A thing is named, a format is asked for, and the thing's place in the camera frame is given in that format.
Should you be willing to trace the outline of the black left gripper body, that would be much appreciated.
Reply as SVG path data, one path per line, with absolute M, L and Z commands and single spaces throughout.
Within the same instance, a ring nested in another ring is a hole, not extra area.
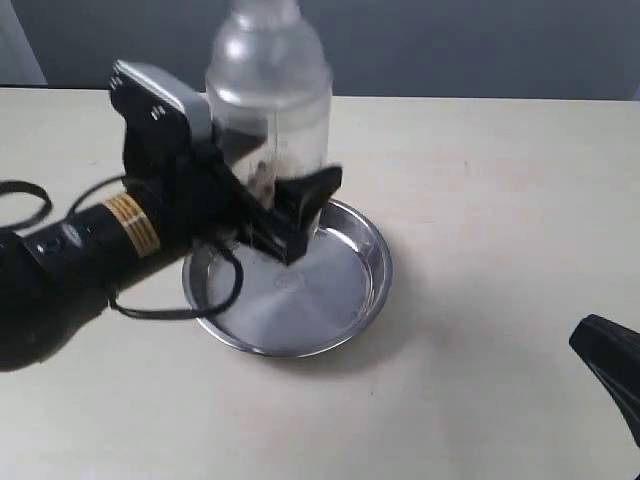
M 277 258 L 269 236 L 269 213 L 241 181 L 214 143 L 195 143 L 182 119 L 125 123 L 121 195 L 121 257 L 124 260 L 175 260 L 197 238 L 227 231 L 241 242 Z

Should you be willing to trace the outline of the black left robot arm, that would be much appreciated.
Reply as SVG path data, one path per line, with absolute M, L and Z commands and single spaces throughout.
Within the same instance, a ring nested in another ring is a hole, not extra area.
M 239 259 L 225 244 L 240 240 L 289 265 L 308 248 L 308 229 L 339 189 L 342 170 L 329 166 L 276 182 L 266 209 L 225 164 L 213 133 L 196 139 L 184 121 L 128 124 L 123 191 L 26 236 L 1 234 L 1 368 L 40 363 L 57 353 L 120 292 L 190 252 L 213 247 L 234 271 L 228 297 L 187 310 L 126 308 L 137 320 L 192 320 L 220 314 L 244 281 Z

